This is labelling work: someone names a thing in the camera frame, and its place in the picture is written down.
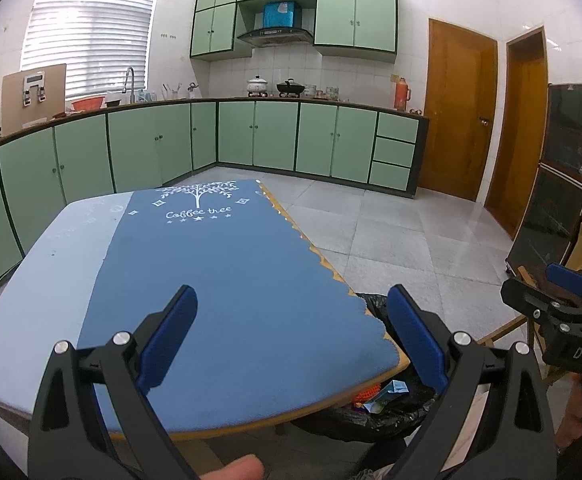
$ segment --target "white blinds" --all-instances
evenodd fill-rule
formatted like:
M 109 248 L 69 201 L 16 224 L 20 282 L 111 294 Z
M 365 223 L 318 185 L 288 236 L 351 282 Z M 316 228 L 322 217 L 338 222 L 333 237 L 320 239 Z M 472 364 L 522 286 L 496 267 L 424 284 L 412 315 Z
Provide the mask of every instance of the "white blinds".
M 66 63 L 66 97 L 146 86 L 154 0 L 35 0 L 20 70 Z

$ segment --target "human hand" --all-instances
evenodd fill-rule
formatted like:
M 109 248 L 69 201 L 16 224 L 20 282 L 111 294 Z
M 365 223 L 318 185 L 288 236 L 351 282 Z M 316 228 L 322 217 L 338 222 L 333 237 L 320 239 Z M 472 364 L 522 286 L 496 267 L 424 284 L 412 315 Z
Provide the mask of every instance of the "human hand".
M 200 480 L 263 480 L 264 466 L 255 455 L 243 456 L 229 465 L 202 475 Z
M 564 410 L 564 418 L 555 433 L 555 443 L 560 450 L 566 449 L 582 436 L 582 375 L 573 374 L 573 387 Z

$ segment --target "floor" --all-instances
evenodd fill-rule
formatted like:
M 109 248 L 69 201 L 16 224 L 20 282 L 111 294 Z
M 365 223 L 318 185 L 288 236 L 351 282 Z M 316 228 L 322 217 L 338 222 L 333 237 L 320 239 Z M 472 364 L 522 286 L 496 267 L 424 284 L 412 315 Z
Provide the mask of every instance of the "floor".
M 426 189 L 411 200 L 233 168 L 213 168 L 182 183 L 244 178 L 264 183 L 356 292 L 386 294 L 402 283 L 421 308 L 474 338 L 516 316 L 500 299 L 511 240 L 481 205 Z M 518 329 L 498 346 L 524 339 Z M 561 419 L 567 393 L 566 380 L 549 389 L 554 422 Z M 255 453 L 268 480 L 344 479 L 369 447 L 284 427 L 284 435 L 266 428 L 207 443 L 225 464 Z M 1 420 L 0 442 L 10 454 L 26 456 L 26 439 Z

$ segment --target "range hood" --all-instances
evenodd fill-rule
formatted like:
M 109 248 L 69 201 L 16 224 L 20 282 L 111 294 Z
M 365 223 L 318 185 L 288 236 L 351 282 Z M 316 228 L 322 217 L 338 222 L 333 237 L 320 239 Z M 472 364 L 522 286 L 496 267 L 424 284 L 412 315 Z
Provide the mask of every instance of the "range hood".
M 274 46 L 297 41 L 313 43 L 313 36 L 308 30 L 298 27 L 257 28 L 238 37 L 253 46 Z

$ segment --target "metal bolt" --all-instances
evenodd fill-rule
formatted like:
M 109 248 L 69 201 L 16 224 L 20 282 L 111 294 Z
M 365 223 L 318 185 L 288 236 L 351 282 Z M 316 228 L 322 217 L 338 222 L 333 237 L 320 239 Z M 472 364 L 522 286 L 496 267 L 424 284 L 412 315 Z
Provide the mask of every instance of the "metal bolt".
M 113 336 L 113 343 L 116 345 L 125 345 L 131 340 L 131 334 L 128 332 L 118 332 Z
M 458 343 L 458 345 L 466 346 L 471 342 L 471 336 L 466 332 L 456 332 L 453 334 L 453 340 Z
M 527 345 L 526 343 L 523 343 L 521 341 L 518 341 L 516 343 L 516 352 L 522 355 L 526 355 L 531 351 L 531 349 L 529 348 L 529 345 Z
M 55 343 L 55 346 L 53 347 L 53 351 L 55 351 L 56 354 L 63 354 L 68 349 L 69 349 L 68 341 L 58 341 L 57 343 Z

